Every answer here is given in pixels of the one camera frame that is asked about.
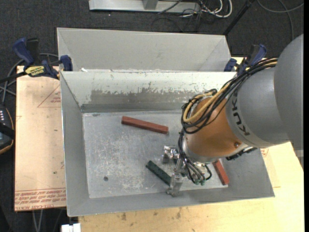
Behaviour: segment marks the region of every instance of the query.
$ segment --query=red block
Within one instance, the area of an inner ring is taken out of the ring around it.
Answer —
[[[131,118],[127,116],[122,116],[121,124],[138,127],[141,129],[154,131],[162,134],[167,134],[169,132],[169,128],[167,126],[158,125],[155,123],[150,123],[144,120]]]
[[[228,176],[227,176],[221,162],[219,160],[217,160],[217,161],[214,161],[212,164],[213,164],[213,166],[214,166],[214,168],[215,168],[215,170],[216,170],[216,172],[217,172],[217,174],[218,174],[218,176],[221,180],[222,185],[227,185],[230,182],[230,180],[228,179]]]

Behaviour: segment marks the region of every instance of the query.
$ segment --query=wooden board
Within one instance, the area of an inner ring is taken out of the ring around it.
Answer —
[[[15,148],[14,210],[66,206],[58,80],[17,79]]]

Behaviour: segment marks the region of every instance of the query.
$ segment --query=blue clamp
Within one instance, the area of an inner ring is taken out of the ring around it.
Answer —
[[[73,64],[71,58],[68,55],[63,55],[60,57],[60,62],[62,63],[64,71],[73,71]]]
[[[224,68],[224,72],[231,72],[234,69],[234,67],[236,66],[236,63],[237,63],[237,60],[234,59],[234,58],[231,58],[227,62],[226,66]]]
[[[13,45],[13,51],[20,58],[22,58],[27,63],[28,66],[34,63],[33,57],[26,48],[26,38],[21,38],[17,40]]]
[[[43,60],[41,64],[35,64],[35,60],[32,57],[30,51],[27,50],[26,42],[26,38],[21,38],[13,45],[13,51],[26,62],[26,65],[24,66],[24,72],[31,77],[46,76],[58,79],[59,72],[52,66],[49,66],[46,60]],[[65,71],[73,70],[72,61],[68,55],[61,56],[60,62]]]
[[[253,66],[262,60],[266,56],[266,53],[267,50],[264,45],[252,45],[250,54],[240,64],[238,75],[242,74],[248,66]]]

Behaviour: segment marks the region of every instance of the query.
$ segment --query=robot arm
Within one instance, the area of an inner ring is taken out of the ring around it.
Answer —
[[[180,184],[175,178],[181,169],[195,184],[204,183],[207,164],[246,148],[291,141],[295,150],[302,150],[302,90],[303,35],[278,59],[262,60],[218,92],[190,99],[183,106],[178,168],[168,193],[177,195]]]

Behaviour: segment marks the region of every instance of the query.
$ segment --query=metal tray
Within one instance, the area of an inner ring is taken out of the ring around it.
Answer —
[[[145,165],[161,163],[176,145],[181,106],[194,94],[220,88],[233,73],[183,71],[62,72],[61,99],[69,216],[158,209],[273,196],[259,151],[222,160],[230,184],[214,173],[205,186],[185,180],[180,195]],[[169,134],[121,124],[131,116],[169,127]]]

